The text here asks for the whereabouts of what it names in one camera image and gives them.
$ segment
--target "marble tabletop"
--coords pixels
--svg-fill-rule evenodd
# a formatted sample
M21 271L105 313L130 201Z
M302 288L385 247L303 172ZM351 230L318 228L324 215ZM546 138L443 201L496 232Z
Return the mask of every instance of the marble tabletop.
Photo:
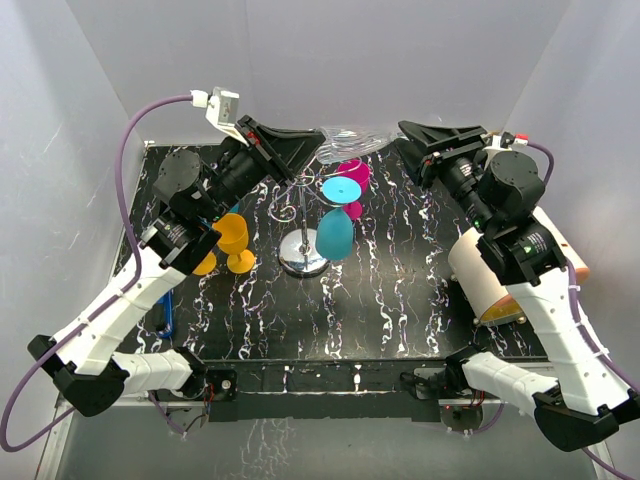
M207 162L217 147L146 151L131 209L138 235L157 213L151 187L159 165L176 148L189 148ZM355 222L350 257L316 278L285 274L278 246L300 227L301 214L289 223L273 220L267 209L283 189L272 181L260 183L240 203L249 249L257 257L253 270L232 274L226 255L216 250L218 266L212 273L191 276L174 290L173 338L160 339L145 318L120 350L157 352L184 345L203 360L442 358L474 341L500 356L544 356L528 323L473 326L473 312L460 286L449 280L447 263L450 248L469 225L442 186L428 192L413 186L391 147L362 160L374 175L361 198L364 213ZM311 188L320 194L319 174L336 166L311 168L318 174ZM314 228L328 207L306 198ZM298 206L297 196L284 195L276 207L286 215L288 205ZM128 256L124 244L116 269Z

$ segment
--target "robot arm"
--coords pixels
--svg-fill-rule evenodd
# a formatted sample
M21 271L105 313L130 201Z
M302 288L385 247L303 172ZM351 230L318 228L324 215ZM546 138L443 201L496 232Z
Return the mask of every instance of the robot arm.
M449 391L483 390L512 403L564 451L600 442L639 418L637 392L601 361L608 351L577 302L581 320L574 318L571 266L533 216L545 188L535 162L505 144L486 148L481 127L399 126L408 140L394 143L407 173L422 188L439 179L482 233L482 259L526 314L558 375L533 374L469 346L450 356L428 383Z
M318 131L271 129L248 116L234 124L238 96L223 89L210 97L203 93L193 92L194 105L206 107L207 120L229 136L212 165L186 150L163 161L153 185L160 212L141 236L142 268L136 284L126 288L136 266L132 257L68 326L52 337L38 335L29 344L29 352L39 359L86 324L42 365L61 394L85 416L103 412L123 394L156 389L187 397L201 393L206 369L189 350L115 350L156 301L206 258L220 239L211 225L266 177L278 183L293 180L325 140Z

